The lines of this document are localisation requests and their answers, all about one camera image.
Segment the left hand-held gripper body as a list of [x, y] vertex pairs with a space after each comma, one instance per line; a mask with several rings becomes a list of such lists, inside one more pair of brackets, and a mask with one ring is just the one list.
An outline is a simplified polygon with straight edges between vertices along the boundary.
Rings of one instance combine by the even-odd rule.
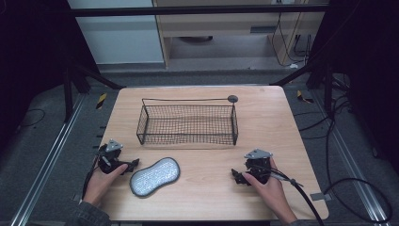
[[105, 174], [109, 174], [123, 162], [119, 161], [123, 145], [114, 139], [110, 139], [107, 143], [102, 145], [98, 151], [98, 167]]

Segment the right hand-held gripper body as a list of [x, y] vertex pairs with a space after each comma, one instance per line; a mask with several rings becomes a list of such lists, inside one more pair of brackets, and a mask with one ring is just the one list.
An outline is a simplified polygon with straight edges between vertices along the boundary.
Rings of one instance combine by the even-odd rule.
[[245, 155], [247, 173], [255, 177], [260, 183], [266, 184], [270, 174], [270, 158], [272, 154], [267, 151], [255, 149]]

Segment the silver scrubbing sponge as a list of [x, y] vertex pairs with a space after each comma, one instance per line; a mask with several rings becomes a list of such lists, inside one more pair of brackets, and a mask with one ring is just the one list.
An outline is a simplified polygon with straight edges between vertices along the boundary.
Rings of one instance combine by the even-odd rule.
[[178, 162], [174, 158], [165, 157], [135, 172], [130, 180], [130, 188], [137, 197], [148, 197], [159, 188], [176, 182], [180, 174]]

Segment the black wire mesh basket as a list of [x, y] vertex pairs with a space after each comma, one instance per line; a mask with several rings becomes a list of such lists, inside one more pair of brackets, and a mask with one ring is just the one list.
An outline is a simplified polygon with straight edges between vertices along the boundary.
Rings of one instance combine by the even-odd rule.
[[141, 145], [210, 143], [235, 145], [236, 95], [225, 98], [143, 98], [136, 136]]

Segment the person's right hand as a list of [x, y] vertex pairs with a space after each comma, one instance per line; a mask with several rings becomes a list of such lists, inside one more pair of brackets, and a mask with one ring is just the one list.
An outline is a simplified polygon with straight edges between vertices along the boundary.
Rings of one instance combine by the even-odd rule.
[[280, 180], [271, 177], [266, 184], [262, 184], [249, 173], [244, 172], [243, 176], [255, 188], [267, 207], [278, 219], [282, 219], [291, 211]]

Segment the person's left hand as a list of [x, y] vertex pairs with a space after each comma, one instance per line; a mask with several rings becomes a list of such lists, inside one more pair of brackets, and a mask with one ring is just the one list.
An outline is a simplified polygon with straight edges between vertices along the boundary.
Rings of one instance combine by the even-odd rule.
[[83, 201], [90, 203], [93, 206], [98, 206], [108, 188], [123, 172], [125, 172], [127, 168], [128, 166], [123, 164], [108, 174], [103, 173], [100, 169], [94, 170], [90, 179], [88, 180]]

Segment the black metal stand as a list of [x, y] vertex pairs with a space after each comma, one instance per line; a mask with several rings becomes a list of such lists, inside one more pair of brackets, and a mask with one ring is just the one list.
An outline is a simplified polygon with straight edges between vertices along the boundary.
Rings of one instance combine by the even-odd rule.
[[297, 79], [299, 76], [309, 73], [310, 77], [306, 82], [306, 86], [309, 89], [316, 89], [321, 84], [324, 84], [324, 109], [327, 115], [332, 118], [334, 115], [332, 101], [333, 60], [334, 56], [330, 56], [329, 54], [318, 54], [310, 59], [305, 66], [279, 81], [271, 83], [271, 86], [283, 87], [289, 82]]
[[99, 73], [82, 66], [75, 61], [67, 63], [63, 72], [63, 87], [64, 87], [64, 98], [65, 98], [65, 120], [69, 121], [73, 114], [73, 102], [72, 102], [72, 86], [75, 86], [79, 93], [88, 93], [90, 91], [90, 84], [86, 77], [93, 78], [103, 85], [111, 89], [124, 89], [124, 86], [118, 85], [111, 80], [106, 79]]

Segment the white cabinet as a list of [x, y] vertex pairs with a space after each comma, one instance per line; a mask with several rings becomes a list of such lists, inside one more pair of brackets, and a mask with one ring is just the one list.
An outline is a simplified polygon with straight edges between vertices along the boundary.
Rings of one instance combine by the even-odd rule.
[[[72, 9], [151, 8], [152, 0], [68, 0]], [[154, 16], [77, 17], [95, 62], [100, 65], [163, 63]]]

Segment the aluminium floor rail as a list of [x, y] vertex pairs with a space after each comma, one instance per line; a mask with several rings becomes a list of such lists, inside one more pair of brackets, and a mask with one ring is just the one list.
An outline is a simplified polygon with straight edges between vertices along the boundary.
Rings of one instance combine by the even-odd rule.
[[354, 187], [359, 194], [359, 198], [365, 207], [369, 219], [375, 220], [375, 226], [391, 226], [388, 222], [388, 213], [383, 210], [374, 189], [370, 185], [365, 184], [366, 177], [356, 163], [353, 155], [349, 152], [339, 128], [335, 125], [335, 121], [330, 121], [327, 124], [327, 146], [330, 141], [333, 142], [349, 177], [353, 179]]
[[18, 211], [12, 218], [9, 226], [25, 226], [29, 220], [33, 209], [44, 189], [50, 174], [53, 171], [56, 161], [64, 148], [66, 141], [72, 131], [73, 126], [81, 112], [82, 105], [86, 100], [86, 94], [78, 94], [76, 102], [72, 106], [71, 116], [62, 124], [62, 127], [57, 134], [51, 150], [47, 154], [39, 173], [37, 174], [32, 186], [26, 194], [24, 201], [20, 205]]

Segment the black metal frame bar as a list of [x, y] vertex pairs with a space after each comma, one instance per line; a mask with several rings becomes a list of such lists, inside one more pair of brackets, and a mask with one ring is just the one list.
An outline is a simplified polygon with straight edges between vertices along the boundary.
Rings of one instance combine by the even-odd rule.
[[67, 11], [75, 17], [102, 16], [147, 16], [147, 15], [194, 15], [228, 13], [280, 13], [280, 12], [322, 12], [329, 10], [329, 4], [316, 5], [264, 5], [264, 6], [193, 6], [157, 8], [79, 8]]

